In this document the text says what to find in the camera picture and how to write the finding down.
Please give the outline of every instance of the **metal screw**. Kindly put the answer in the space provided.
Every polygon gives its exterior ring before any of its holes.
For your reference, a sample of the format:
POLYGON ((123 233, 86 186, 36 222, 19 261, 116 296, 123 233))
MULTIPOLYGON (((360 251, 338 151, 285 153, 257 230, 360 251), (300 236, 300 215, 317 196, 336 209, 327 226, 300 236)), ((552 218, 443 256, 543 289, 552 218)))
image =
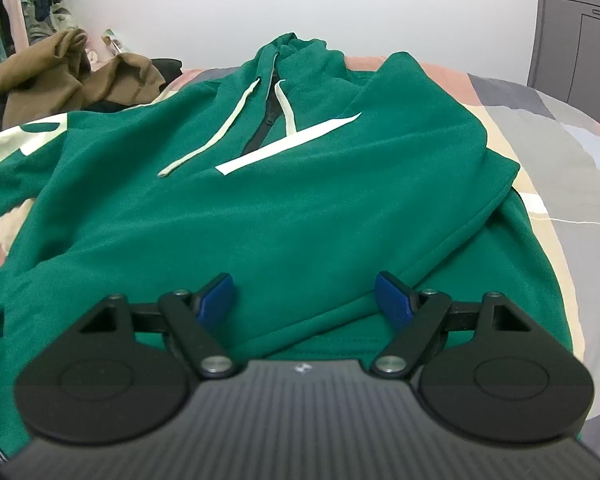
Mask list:
POLYGON ((226 356, 211 355, 202 359, 200 366, 209 374, 221 374, 231 368, 234 363, 226 356))
POLYGON ((397 355, 385 355, 376 361, 376 368, 386 374, 395 374, 407 367, 407 361, 397 355))

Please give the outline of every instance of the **blue gripper pad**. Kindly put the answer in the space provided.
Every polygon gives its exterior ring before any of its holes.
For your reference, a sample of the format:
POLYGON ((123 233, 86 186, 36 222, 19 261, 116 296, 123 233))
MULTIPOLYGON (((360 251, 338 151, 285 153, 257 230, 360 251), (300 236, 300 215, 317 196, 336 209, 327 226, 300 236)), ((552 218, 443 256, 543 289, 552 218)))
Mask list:
POLYGON ((200 306, 196 319, 206 330, 213 330, 234 305, 234 280, 230 274, 221 274, 196 295, 200 306))
POLYGON ((402 285, 388 272, 383 271, 376 276, 376 304, 394 330, 400 331, 413 319, 413 309, 408 292, 400 290, 392 279, 402 285))

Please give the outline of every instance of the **bed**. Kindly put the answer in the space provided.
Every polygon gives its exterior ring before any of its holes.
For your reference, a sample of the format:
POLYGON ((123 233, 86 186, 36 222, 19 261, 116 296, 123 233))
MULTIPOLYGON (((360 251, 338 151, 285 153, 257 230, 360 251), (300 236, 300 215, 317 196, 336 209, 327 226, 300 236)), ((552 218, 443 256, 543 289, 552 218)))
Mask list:
MULTIPOLYGON (((375 71, 385 57, 347 57, 375 71)), ((542 92, 421 63, 427 75, 484 125, 488 147, 520 163, 514 182, 562 292, 574 354, 592 373, 596 396, 581 433, 600 455, 600 124, 542 92)), ((234 69, 185 70, 154 103, 234 69)), ((0 218, 0 266, 33 200, 0 218)))

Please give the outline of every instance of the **brown jacket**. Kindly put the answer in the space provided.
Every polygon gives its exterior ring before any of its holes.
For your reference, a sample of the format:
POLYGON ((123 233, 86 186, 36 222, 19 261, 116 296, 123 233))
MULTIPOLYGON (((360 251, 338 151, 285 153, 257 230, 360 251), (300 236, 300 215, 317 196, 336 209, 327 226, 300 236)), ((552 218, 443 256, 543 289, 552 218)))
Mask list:
POLYGON ((150 103, 164 79, 151 60, 119 54, 91 72, 84 51, 87 36, 71 28, 58 32, 0 63, 0 96, 8 94, 2 127, 80 110, 98 101, 150 103))

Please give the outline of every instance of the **zipper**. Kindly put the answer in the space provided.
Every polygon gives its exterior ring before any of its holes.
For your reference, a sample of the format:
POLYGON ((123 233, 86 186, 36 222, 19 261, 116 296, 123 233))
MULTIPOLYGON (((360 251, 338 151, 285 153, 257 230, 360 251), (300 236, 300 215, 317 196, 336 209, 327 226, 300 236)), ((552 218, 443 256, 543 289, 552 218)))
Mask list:
POLYGON ((278 75, 278 71, 274 68, 273 72, 271 73, 269 94, 267 94, 267 100, 265 103, 264 119, 260 123, 260 126, 257 127, 253 137, 251 137, 249 142, 245 144, 244 149, 240 154, 241 156, 261 148, 262 143, 267 138, 267 134, 269 133, 271 127, 276 122, 277 118, 282 115, 282 107, 280 106, 280 102, 276 97, 276 92, 274 89, 278 81, 280 81, 280 76, 278 75))

